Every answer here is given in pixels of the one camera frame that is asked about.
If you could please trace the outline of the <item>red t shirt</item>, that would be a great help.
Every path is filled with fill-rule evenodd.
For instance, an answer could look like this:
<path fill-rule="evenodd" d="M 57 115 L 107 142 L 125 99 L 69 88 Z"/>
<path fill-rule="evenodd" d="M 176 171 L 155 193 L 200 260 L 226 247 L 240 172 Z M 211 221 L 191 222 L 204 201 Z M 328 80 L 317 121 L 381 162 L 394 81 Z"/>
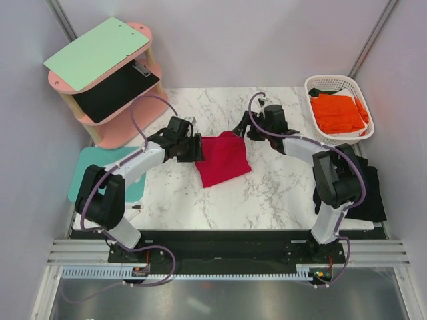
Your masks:
<path fill-rule="evenodd" d="M 195 163 L 203 188 L 229 181 L 249 173 L 252 168 L 246 158 L 244 139 L 231 131 L 217 137 L 202 137 L 204 161 Z"/>

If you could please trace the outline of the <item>black t shirt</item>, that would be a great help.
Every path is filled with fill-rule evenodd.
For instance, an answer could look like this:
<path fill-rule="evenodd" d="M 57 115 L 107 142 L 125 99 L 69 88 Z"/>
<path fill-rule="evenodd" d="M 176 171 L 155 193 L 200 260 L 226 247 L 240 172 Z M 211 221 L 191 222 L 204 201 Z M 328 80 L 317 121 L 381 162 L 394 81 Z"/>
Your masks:
<path fill-rule="evenodd" d="M 357 156 L 366 184 L 366 197 L 362 204 L 348 210 L 347 219 L 357 219 L 379 223 L 386 221 L 386 214 L 380 193 L 380 181 L 377 168 L 370 166 L 368 160 Z"/>

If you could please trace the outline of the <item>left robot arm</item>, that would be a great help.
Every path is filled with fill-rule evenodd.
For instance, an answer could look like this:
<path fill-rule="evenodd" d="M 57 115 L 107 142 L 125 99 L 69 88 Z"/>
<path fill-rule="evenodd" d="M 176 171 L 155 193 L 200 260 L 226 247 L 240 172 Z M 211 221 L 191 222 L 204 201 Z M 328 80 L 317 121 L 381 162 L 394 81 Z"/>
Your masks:
<path fill-rule="evenodd" d="M 125 195 L 149 170 L 175 158 L 180 163 L 194 163 L 205 159 L 201 135 L 195 131 L 194 117 L 173 116 L 167 127 L 149 136 L 144 145 L 128 156 L 107 166 L 90 165 L 83 174 L 75 200 L 75 212 L 81 215 L 81 229 L 85 221 L 97 226 L 123 247 L 123 254 L 132 262 L 146 255 L 141 232 L 125 217 Z"/>

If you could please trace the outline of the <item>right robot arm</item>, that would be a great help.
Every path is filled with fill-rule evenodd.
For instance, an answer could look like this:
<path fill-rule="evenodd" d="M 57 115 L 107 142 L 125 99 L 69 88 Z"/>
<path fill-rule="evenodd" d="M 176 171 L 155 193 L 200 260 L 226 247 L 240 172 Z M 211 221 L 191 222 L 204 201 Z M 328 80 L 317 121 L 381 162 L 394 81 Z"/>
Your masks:
<path fill-rule="evenodd" d="M 325 145 L 289 129 L 280 105 L 268 105 L 261 113 L 245 111 L 233 133 L 252 141 L 268 140 L 278 153 L 312 166 L 320 208 L 311 228 L 315 240 L 306 245 L 305 252 L 310 261 L 323 261 L 330 254 L 328 244 L 338 238 L 348 209 L 363 202 L 366 196 L 363 174 L 353 147 L 347 143 Z"/>

